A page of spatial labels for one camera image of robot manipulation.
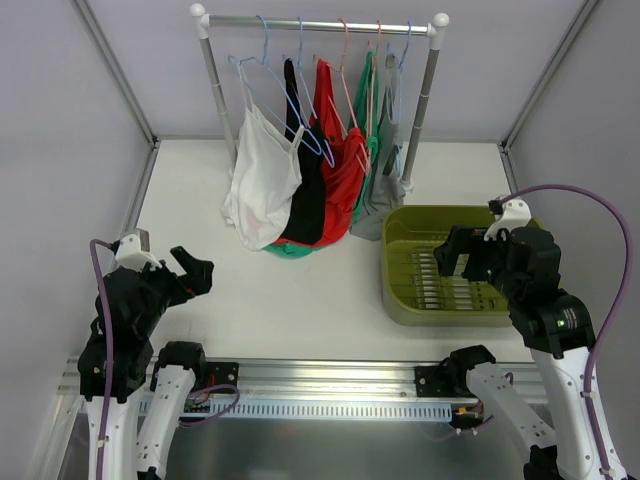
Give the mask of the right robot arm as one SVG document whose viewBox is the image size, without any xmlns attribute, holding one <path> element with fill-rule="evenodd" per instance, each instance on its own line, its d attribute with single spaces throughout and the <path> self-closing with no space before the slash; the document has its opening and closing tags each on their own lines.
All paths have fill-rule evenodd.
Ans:
<svg viewBox="0 0 640 480">
<path fill-rule="evenodd" d="M 561 250 L 551 233 L 535 227 L 454 226 L 434 251 L 438 272 L 454 273 L 460 255 L 468 281 L 486 282 L 507 301 L 509 317 L 530 350 L 545 388 L 552 421 L 546 423 L 504 378 L 482 346 L 450 356 L 448 388 L 476 396 L 519 448 L 528 479 L 625 479 L 608 432 L 594 368 L 589 312 L 560 286 Z"/>
</svg>

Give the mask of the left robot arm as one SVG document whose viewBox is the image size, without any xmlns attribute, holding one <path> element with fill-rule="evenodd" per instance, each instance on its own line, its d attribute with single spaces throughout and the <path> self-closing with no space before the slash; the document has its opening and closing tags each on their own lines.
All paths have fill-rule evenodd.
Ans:
<svg viewBox="0 0 640 480">
<path fill-rule="evenodd" d="M 188 394 L 207 382 L 201 344 L 170 341 L 154 351 L 161 317 L 210 292 L 214 265 L 181 246 L 164 262 L 136 271 L 124 266 L 98 275 L 96 317 L 77 369 L 89 421 L 92 479 L 161 479 Z"/>
</svg>

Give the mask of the green tank top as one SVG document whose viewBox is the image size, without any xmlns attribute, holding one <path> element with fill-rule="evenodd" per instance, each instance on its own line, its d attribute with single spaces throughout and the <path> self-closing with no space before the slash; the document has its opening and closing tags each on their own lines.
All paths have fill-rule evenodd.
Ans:
<svg viewBox="0 0 640 480">
<path fill-rule="evenodd" d="M 366 58 L 365 58 L 365 63 L 364 63 L 364 67 L 361 71 L 360 77 L 359 77 L 359 83 L 358 83 L 358 87 L 357 87 L 357 91 L 354 97 L 351 97 L 352 102 L 353 102 L 353 108 L 356 114 L 356 118 L 357 118 L 357 122 L 360 128 L 360 131 L 364 137 L 364 141 L 365 141 L 365 147 L 367 150 L 367 141 L 366 141 L 366 124 L 367 124 L 367 97 L 368 97 L 368 88 L 369 88 L 369 78 L 370 78 L 370 71 L 371 71 L 371 58 L 373 56 L 373 51 L 370 50 L 367 52 L 366 54 Z M 375 93 L 374 93 L 374 110 L 373 110 L 373 133 L 372 133 L 372 139 L 370 141 L 370 146 L 372 149 L 371 152 L 371 159 L 370 159 L 370 173 L 365 175 L 365 179 L 364 179 L 364 183 L 363 183 L 363 187 L 361 189 L 361 193 L 358 199 L 358 203 L 356 204 L 356 210 L 355 210 L 355 214 L 351 223 L 352 224 L 355 222 L 355 219 L 357 218 L 358 214 L 360 213 L 360 210 L 362 208 L 363 205 L 363 198 L 364 198 L 364 191 L 365 188 L 367 187 L 367 185 L 369 184 L 369 181 L 371 180 L 371 176 L 372 176 L 372 165 L 375 163 L 376 160 L 376 155 L 377 155 L 377 150 L 378 150 L 378 139 L 377 139 L 377 104 L 378 104 L 378 98 L 379 98 L 379 80 L 378 80 L 378 68 L 376 69 L 376 85 L 375 85 Z M 345 125 L 343 122 L 343 129 L 348 131 L 350 130 L 350 128 L 353 127 L 353 121 L 351 120 L 351 116 L 349 113 L 349 124 Z M 289 240 L 283 240 L 281 237 L 275 241 L 275 243 L 267 246 L 265 248 L 265 250 L 269 253 L 273 253 L 275 255 L 278 255 L 280 257 L 290 257 L 290 258 L 294 258 L 290 255 L 287 254 L 287 252 L 284 249 L 284 246 L 286 244 L 290 243 Z"/>
</svg>

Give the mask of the red tank top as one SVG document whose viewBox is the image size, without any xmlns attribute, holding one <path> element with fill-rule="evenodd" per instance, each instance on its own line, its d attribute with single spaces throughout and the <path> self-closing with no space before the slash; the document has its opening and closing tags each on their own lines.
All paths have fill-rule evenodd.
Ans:
<svg viewBox="0 0 640 480">
<path fill-rule="evenodd" d="M 341 240 L 351 226 L 368 164 L 364 137 L 358 127 L 346 131 L 335 108 L 332 69 L 323 59 L 317 61 L 316 84 L 310 118 L 314 131 L 321 130 L 333 154 L 334 164 L 323 161 L 324 220 L 319 240 L 284 246 L 288 255 L 299 258 Z"/>
</svg>

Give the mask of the pink wire hanger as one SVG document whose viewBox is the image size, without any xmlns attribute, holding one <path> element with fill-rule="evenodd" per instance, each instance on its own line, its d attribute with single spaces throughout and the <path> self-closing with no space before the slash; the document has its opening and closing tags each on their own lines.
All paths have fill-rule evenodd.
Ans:
<svg viewBox="0 0 640 480">
<path fill-rule="evenodd" d="M 349 87 L 347 84 L 347 80 L 346 80 L 346 60 L 347 60 L 347 54 L 348 54 L 348 46 L 349 46 L 349 28 L 347 25 L 346 20 L 343 17 L 339 18 L 339 22 L 342 24 L 342 27 L 344 29 L 344 44 L 343 44 L 343 51 L 341 54 L 341 60 L 340 60 L 340 64 L 339 67 L 333 67 L 327 60 L 323 59 L 322 57 L 318 56 L 317 54 L 313 55 L 313 60 L 315 62 L 319 62 L 320 60 L 322 60 L 331 70 L 338 72 L 340 75 L 340 79 L 342 82 L 342 86 L 343 86 L 343 90 L 344 90 L 344 94 L 345 94 L 345 98 L 347 101 L 347 105 L 348 105 L 348 109 L 349 109 L 349 113 L 351 116 L 351 120 L 353 121 L 353 127 L 357 129 L 357 131 L 360 131 L 358 122 L 357 122 L 357 118 L 356 118 L 356 114 L 353 108 L 353 102 L 350 96 L 350 92 L 349 92 Z M 364 147 L 364 144 L 360 144 L 360 158 L 359 158 L 359 163 L 360 163 L 360 167 L 363 170 L 364 174 L 367 175 L 370 173 L 370 155 L 367 153 L 367 150 Z"/>
</svg>

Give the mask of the white tank top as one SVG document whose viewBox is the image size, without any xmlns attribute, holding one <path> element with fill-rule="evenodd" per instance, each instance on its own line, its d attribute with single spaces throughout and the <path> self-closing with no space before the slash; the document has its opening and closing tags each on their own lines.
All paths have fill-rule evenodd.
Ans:
<svg viewBox="0 0 640 480">
<path fill-rule="evenodd" d="M 243 246 L 259 251 L 284 232 L 293 196 L 302 184 L 298 148 L 304 127 L 288 139 L 255 104 L 245 71 L 237 67 L 245 104 L 237 157 L 221 212 Z"/>
</svg>

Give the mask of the salmon wire hanger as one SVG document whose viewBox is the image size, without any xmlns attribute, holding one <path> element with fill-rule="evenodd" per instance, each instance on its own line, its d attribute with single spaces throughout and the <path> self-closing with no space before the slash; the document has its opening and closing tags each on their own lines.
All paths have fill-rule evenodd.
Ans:
<svg viewBox="0 0 640 480">
<path fill-rule="evenodd" d="M 373 110 L 374 110 L 374 93 L 375 93 L 375 85 L 376 85 L 376 69 L 377 69 L 377 54 L 380 46 L 381 40 L 381 22 L 377 21 L 377 34 L 376 34 L 376 42 L 374 44 L 370 44 L 370 50 L 372 50 L 373 56 L 371 58 L 371 71 L 369 78 L 369 88 L 368 88 L 368 97 L 367 97 L 367 124 L 366 124 L 366 141 L 367 141 L 367 152 L 369 155 L 369 159 L 371 159 L 371 146 L 370 141 L 372 139 L 373 133 Z"/>
</svg>

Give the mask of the black tank top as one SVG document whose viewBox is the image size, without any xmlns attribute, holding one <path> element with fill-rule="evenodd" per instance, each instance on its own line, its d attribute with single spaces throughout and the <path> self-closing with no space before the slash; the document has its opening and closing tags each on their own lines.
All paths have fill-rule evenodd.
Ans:
<svg viewBox="0 0 640 480">
<path fill-rule="evenodd" d="M 293 141 L 303 116 L 300 112 L 294 65 L 290 58 L 284 61 L 283 73 L 288 95 L 284 135 Z M 314 125 L 311 132 L 304 131 L 299 144 L 298 160 L 302 182 L 292 198 L 289 221 L 281 235 L 283 240 L 313 245 L 322 239 L 326 201 L 322 164 L 325 157 L 322 153 L 315 153 L 318 146 L 314 141 L 320 140 L 322 136 L 319 126 Z"/>
</svg>

